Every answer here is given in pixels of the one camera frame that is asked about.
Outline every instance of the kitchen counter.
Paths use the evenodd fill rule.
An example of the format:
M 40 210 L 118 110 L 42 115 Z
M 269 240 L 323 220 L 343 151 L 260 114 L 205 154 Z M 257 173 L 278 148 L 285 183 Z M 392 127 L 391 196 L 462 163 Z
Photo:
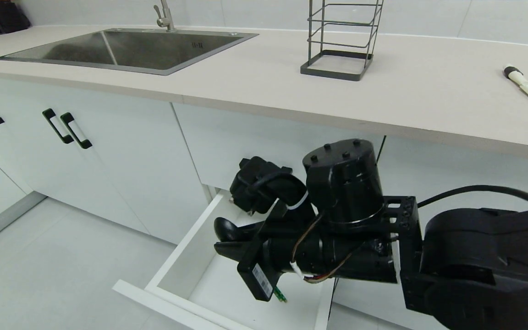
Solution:
M 1 35 L 0 56 L 115 27 L 32 27 Z M 528 96 L 501 71 L 503 65 L 512 63 L 528 78 L 526 45 L 380 35 L 371 67 L 360 82 L 350 82 L 299 73 L 307 58 L 307 32 L 214 30 L 260 35 L 165 77 L 0 61 L 0 78 L 89 88 L 528 157 Z M 347 42 L 360 36 L 334 33 L 331 38 Z

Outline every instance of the faucet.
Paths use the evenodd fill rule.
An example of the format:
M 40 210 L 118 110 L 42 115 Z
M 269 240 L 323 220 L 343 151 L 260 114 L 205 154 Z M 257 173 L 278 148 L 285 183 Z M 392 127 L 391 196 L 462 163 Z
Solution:
M 172 14 L 170 13 L 170 8 L 168 8 L 166 0 L 160 0 L 160 2 L 162 4 L 162 12 L 164 13 L 164 17 L 160 15 L 160 8 L 154 5 L 154 10 L 158 14 L 156 24 L 161 28 L 166 28 L 167 31 L 174 31 L 174 22 L 172 21 Z

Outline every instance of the stainless steel sink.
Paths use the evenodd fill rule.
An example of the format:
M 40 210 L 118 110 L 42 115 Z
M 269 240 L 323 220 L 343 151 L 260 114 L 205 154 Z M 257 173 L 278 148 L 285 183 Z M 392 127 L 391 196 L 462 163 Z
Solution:
M 166 76 L 256 35 L 108 29 L 22 50 L 2 56 L 0 60 L 100 67 Z

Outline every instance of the open drawer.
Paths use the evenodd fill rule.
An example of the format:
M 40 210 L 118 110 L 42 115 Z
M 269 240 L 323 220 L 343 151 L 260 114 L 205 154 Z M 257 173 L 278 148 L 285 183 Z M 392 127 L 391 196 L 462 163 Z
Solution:
M 237 263 L 215 253 L 217 217 L 238 226 L 264 219 L 249 217 L 229 197 L 222 191 L 214 198 L 144 290 L 122 280 L 113 289 L 197 330 L 325 330 L 334 279 L 315 285 L 286 274 L 277 286 L 287 303 L 274 296 L 257 301 L 237 273 Z

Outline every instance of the barcode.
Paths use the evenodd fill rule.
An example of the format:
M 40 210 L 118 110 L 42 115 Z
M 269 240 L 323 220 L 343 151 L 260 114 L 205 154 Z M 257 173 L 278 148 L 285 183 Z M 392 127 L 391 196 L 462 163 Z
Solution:
M 270 284 L 270 281 L 268 281 L 268 278 L 266 278 L 266 275 L 262 271 L 262 268 L 260 268 L 260 265 L 256 264 L 254 268 L 252 269 L 252 274 L 256 277 L 256 280 L 258 281 L 258 284 L 260 284 L 260 288 L 264 291 L 264 294 L 266 296 L 272 295 L 272 285 Z

